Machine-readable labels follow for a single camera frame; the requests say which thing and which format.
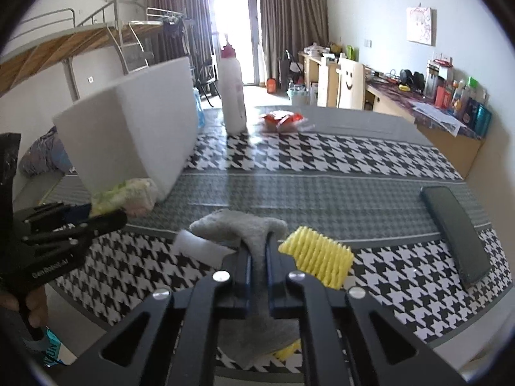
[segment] finger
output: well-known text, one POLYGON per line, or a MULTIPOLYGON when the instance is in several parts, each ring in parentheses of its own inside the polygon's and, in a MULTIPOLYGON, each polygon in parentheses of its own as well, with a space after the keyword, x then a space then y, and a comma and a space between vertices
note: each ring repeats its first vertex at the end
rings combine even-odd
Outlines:
POLYGON ((32 290, 25 299, 25 303, 27 304, 27 308, 29 310, 38 308, 43 304, 46 305, 46 292, 45 286, 38 287, 35 290, 32 290))
POLYGON ((46 326, 48 324, 48 308, 46 304, 30 312, 29 324, 34 328, 39 328, 40 326, 46 326))
POLYGON ((0 306, 15 312, 19 310, 18 301, 9 293, 0 293, 0 306))

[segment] green cap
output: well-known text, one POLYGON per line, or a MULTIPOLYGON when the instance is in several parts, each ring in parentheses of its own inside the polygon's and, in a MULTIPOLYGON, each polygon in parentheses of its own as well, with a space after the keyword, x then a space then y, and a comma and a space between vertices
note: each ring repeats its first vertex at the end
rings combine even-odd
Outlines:
POLYGON ((472 77, 469 77, 469 81, 467 85, 471 88, 477 88, 477 81, 473 79, 472 77))

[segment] glass door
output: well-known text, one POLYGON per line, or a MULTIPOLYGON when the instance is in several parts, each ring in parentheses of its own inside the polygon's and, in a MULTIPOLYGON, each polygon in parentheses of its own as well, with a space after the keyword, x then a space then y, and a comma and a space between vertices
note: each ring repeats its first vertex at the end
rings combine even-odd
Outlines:
POLYGON ((258 0, 209 0, 209 3, 217 57, 220 57, 220 49, 229 41, 241 65, 243 83, 258 85, 262 69, 259 66, 261 38, 258 0))

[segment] red bottle cap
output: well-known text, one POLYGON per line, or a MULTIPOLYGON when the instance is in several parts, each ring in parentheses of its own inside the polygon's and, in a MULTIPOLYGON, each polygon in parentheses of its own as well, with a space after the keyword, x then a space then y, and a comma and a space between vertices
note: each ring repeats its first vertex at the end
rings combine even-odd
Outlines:
POLYGON ((228 43, 227 45, 225 45, 223 47, 223 49, 220 51, 220 56, 222 58, 236 58, 236 51, 234 50, 234 48, 231 46, 230 43, 228 43))

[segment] bunk bed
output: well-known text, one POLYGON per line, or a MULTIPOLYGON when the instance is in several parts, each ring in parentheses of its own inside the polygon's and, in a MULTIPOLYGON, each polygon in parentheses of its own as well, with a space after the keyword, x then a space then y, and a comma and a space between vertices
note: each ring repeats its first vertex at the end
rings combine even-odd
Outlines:
POLYGON ((57 13, 70 13, 70 17, 40 24, 12 37, 11 41, 56 23, 73 22, 73 27, 43 36, 3 55, 0 58, 0 96, 25 79, 59 62, 64 63, 73 77, 70 60, 74 56, 107 46, 115 47, 124 74, 148 68, 148 60, 153 57, 153 54, 144 50, 141 39, 161 30, 164 22, 177 22, 184 17, 184 14, 145 7, 135 0, 129 0, 129 3, 144 10, 145 20, 123 22, 120 18, 120 3, 122 0, 108 2, 79 24, 76 24, 75 11, 72 8, 44 13, 21 22, 20 24, 29 24, 57 13), (106 9, 110 7, 114 9, 114 22, 106 21, 106 9))

